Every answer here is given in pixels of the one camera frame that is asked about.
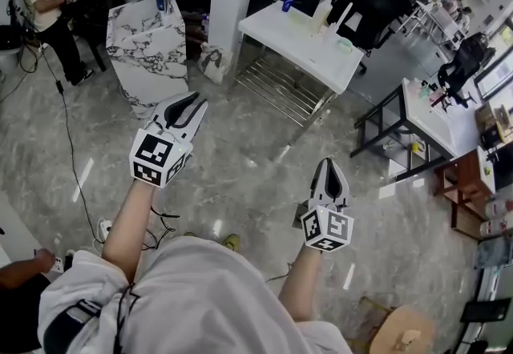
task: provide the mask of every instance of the white desk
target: white desk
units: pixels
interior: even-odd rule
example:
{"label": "white desk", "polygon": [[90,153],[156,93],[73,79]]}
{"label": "white desk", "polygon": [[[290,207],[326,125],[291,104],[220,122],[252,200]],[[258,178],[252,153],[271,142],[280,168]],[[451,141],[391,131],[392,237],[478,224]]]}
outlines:
{"label": "white desk", "polygon": [[[382,111],[395,99],[399,101],[400,115],[397,122],[385,129],[382,121]],[[399,128],[406,128],[409,132],[416,134],[427,145],[424,164],[409,169],[395,178],[396,181],[407,179],[412,175],[437,167],[449,159],[463,156],[479,146],[475,109],[475,107],[469,109],[448,107],[446,113],[438,107],[431,107],[428,98],[420,99],[418,97],[418,84],[404,78],[395,91],[355,123],[355,129],[363,130],[363,139],[359,147],[351,152],[350,157],[354,157],[376,145],[386,136],[397,132]],[[378,125],[378,134],[365,141],[366,122],[372,122],[371,119],[376,119],[376,116],[382,122],[381,125]],[[438,152],[440,157],[431,159],[431,148]]]}
{"label": "white desk", "polygon": [[[345,91],[363,53],[356,47],[349,52],[347,47],[339,45],[337,42],[341,38],[338,35],[332,42],[323,42],[321,36],[311,35],[311,18],[293,7],[289,12],[283,12],[282,4],[277,1],[239,22],[239,31],[256,39],[263,47],[234,80],[302,127],[290,142],[294,144],[327,106]],[[303,87],[300,78],[291,78],[273,67],[264,57],[266,47],[325,85],[325,93],[319,97]]]}

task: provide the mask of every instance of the white cube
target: white cube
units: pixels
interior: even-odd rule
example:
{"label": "white cube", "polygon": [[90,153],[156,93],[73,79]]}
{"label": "white cube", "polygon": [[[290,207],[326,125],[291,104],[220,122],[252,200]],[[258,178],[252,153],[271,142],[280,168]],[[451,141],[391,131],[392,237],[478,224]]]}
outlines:
{"label": "white cube", "polygon": [[139,129],[130,152],[132,177],[157,187],[165,187],[184,167],[192,145],[166,133],[155,135]]}
{"label": "white cube", "polygon": [[353,218],[323,206],[316,206],[301,217],[305,244],[322,251],[334,251],[351,243]]}

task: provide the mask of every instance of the shoe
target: shoe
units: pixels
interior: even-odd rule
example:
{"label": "shoe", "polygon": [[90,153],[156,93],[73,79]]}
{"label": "shoe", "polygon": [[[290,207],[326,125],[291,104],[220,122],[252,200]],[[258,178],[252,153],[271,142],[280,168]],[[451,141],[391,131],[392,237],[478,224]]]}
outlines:
{"label": "shoe", "polygon": [[224,239],[224,242],[221,243],[221,245],[229,248],[235,253],[238,253],[240,248],[240,237],[239,235],[229,235],[226,239]]}
{"label": "shoe", "polygon": [[78,81],[75,81],[75,82],[71,81],[71,85],[77,86],[79,83],[87,81],[88,79],[90,79],[94,74],[95,74],[95,72],[92,69],[85,70],[83,72],[83,77],[80,80],[78,80]]}
{"label": "shoe", "polygon": [[75,257],[75,250],[68,250],[64,256],[64,271],[67,272],[73,264],[73,258]]}

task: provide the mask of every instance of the black strap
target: black strap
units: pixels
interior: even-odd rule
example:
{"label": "black strap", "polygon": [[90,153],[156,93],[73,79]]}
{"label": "black strap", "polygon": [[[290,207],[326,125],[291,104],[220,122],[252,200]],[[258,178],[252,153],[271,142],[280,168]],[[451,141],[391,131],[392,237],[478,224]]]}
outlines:
{"label": "black strap", "polygon": [[102,308],[89,300],[80,300],[54,318],[45,331],[43,349],[46,354],[66,354],[75,337]]}

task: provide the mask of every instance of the blue bottle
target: blue bottle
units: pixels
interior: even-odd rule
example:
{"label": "blue bottle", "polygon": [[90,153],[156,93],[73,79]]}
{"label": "blue bottle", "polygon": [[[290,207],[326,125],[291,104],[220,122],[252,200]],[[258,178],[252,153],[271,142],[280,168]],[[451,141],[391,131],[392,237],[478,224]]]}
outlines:
{"label": "blue bottle", "polygon": [[283,1],[283,6],[281,7],[281,10],[283,12],[289,12],[290,7],[292,6],[293,2],[294,2],[294,0],[284,0]]}

